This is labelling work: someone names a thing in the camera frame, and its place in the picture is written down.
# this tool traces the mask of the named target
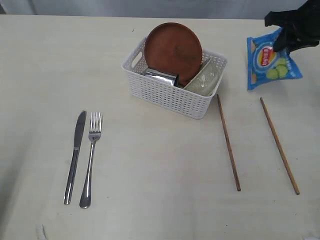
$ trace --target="wooden chopstick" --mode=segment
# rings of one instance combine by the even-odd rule
[[[231,161],[231,166],[232,166],[232,171],[233,171],[233,175],[234,175],[235,186],[236,186],[236,189],[238,191],[241,191],[240,182],[239,182],[238,173],[237,173],[237,168],[236,168],[236,163],[235,163],[234,155],[232,153],[232,149],[231,149],[231,145],[230,145],[229,135],[228,135],[228,131],[227,131],[224,112],[222,110],[219,94],[216,95],[216,98],[218,100],[218,106],[219,106],[219,111],[220,111],[220,116],[221,116],[221,121],[222,121],[222,127],[223,127],[223,131],[224,131],[226,146],[228,148],[229,157],[230,157],[230,161]]]
[[[281,146],[281,144],[280,144],[278,135],[277,135],[277,133],[276,133],[276,129],[275,129],[275,127],[274,127],[274,125],[273,125],[273,123],[272,123],[272,121],[271,121],[271,118],[270,118],[270,116],[269,116],[268,110],[267,110],[267,108],[266,108],[265,102],[264,102],[264,100],[262,99],[262,97],[260,97],[260,101],[261,101],[261,104],[262,104],[262,107],[263,107],[263,110],[264,110],[264,114],[265,114],[265,116],[266,116],[266,119],[268,120],[269,126],[270,126],[270,128],[271,128],[271,132],[272,132],[272,135],[273,135],[273,137],[274,137],[276,146],[277,146],[278,149],[279,149],[279,152],[280,152],[280,155],[281,155],[283,164],[284,164],[284,166],[285,166],[285,169],[286,169],[286,171],[287,171],[287,173],[288,173],[288,175],[289,175],[290,181],[291,181],[292,186],[293,186],[293,188],[294,188],[294,191],[295,191],[295,193],[296,193],[297,195],[299,195],[299,194],[300,194],[300,191],[299,191],[298,185],[297,185],[297,183],[296,183],[296,180],[295,180],[295,178],[294,178],[294,175],[293,175],[292,172],[291,172],[291,169],[290,169],[290,166],[289,166],[289,164],[288,164],[286,155],[285,155],[285,153],[284,153],[284,151],[283,151],[283,149],[282,149],[282,146]]]

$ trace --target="white plastic basket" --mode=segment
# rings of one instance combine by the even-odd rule
[[[122,69],[127,74],[131,94],[137,98],[191,118],[203,118],[207,112],[211,99],[216,94],[220,85],[227,65],[227,59],[222,54],[203,49],[202,62],[212,57],[213,62],[215,62],[219,71],[220,78],[210,96],[201,96],[141,75],[148,67],[144,54],[145,41],[146,38],[139,43],[136,49],[121,65]],[[142,55],[140,59],[136,61],[136,58],[140,53],[142,53]]]

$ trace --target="blue snack bag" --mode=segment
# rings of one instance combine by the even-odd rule
[[[281,28],[267,35],[248,37],[248,90],[275,80],[300,79],[302,74],[286,49],[274,52]]]

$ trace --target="metal fork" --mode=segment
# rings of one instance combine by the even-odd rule
[[[90,131],[89,131],[89,140],[91,142],[90,155],[88,168],[86,170],[85,182],[82,190],[82,195],[80,199],[80,207],[86,209],[90,207],[91,204],[91,176],[92,176],[92,164],[94,160],[94,152],[96,142],[101,137],[103,116],[100,112],[92,112],[90,120]]]

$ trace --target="table surface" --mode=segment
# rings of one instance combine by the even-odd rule
[[[217,99],[195,120],[129,94],[120,65],[155,26],[178,22],[228,66],[218,93],[242,191],[236,190]],[[0,15],[0,239],[300,240],[320,235],[320,47],[292,53],[303,79],[247,91],[246,37],[262,20]],[[296,195],[259,98],[291,170]],[[79,207],[85,126],[71,204],[63,204],[74,129],[104,113],[92,203]]]

